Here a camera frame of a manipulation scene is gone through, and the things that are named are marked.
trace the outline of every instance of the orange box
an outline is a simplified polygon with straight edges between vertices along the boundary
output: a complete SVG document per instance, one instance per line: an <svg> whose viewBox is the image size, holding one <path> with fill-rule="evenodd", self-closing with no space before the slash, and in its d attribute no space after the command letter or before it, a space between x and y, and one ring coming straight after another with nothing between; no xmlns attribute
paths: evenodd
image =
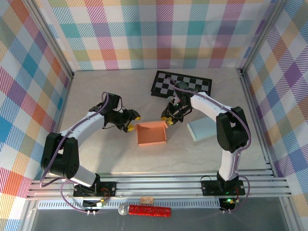
<svg viewBox="0 0 308 231"><path fill-rule="evenodd" d="M137 140L139 146L149 146L167 143L165 121L155 121L136 124Z"/></svg>

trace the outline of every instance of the black and white checkerboard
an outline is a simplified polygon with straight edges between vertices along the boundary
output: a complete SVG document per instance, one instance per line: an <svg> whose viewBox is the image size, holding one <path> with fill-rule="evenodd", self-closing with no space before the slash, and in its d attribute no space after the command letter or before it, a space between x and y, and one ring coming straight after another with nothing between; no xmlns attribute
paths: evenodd
<svg viewBox="0 0 308 231"><path fill-rule="evenodd" d="M194 77L194 76L187 76L182 74L176 74L166 71L157 71L152 89L151 89L151 95L158 96L162 98L168 98L169 96L175 96L175 91L173 90L172 86L169 85L169 79L172 78L176 81L176 83L179 82L186 82L188 87L191 89L194 88L200 88L201 90L205 91L209 96L211 94L211 86L212 86L212 80L208 78L200 78L200 77Z"/></svg>

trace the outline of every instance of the marble tabletop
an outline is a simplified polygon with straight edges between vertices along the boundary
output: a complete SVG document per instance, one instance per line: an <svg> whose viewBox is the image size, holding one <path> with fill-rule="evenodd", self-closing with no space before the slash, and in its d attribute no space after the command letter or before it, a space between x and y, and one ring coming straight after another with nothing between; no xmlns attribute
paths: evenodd
<svg viewBox="0 0 308 231"><path fill-rule="evenodd" d="M76 72L69 93L61 130L85 116L101 101L101 93L118 94L127 109L138 111L140 122L160 120L167 100L151 96L151 86L157 70L117 70ZM253 125L248 104L235 68L168 69L166 71L205 77L213 80L211 97L231 106L244 109L252 134L250 148L243 151L239 169L264 169L265 161ZM187 123L205 117L193 110L183 123L169 126L167 143L139 147L137 134L124 133L116 128L99 129L79 149L80 164L97 173L169 172L218 170L222 150L217 138L194 142Z"/></svg>

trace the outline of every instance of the red glitter tube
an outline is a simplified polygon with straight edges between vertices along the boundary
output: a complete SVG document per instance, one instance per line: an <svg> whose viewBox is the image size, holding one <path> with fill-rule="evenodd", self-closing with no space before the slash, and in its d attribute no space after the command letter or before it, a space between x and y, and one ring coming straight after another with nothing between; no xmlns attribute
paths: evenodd
<svg viewBox="0 0 308 231"><path fill-rule="evenodd" d="M145 205L129 205L128 214L168 218L168 217L171 216L171 208L156 207L156 206L145 206Z"/></svg>

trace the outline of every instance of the blue sponge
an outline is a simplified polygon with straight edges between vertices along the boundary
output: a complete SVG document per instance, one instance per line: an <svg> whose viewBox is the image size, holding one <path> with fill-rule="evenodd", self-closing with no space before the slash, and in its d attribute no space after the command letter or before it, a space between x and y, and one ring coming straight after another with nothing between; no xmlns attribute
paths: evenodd
<svg viewBox="0 0 308 231"><path fill-rule="evenodd" d="M216 123L210 117L189 122L187 127L195 142L216 135Z"/></svg>

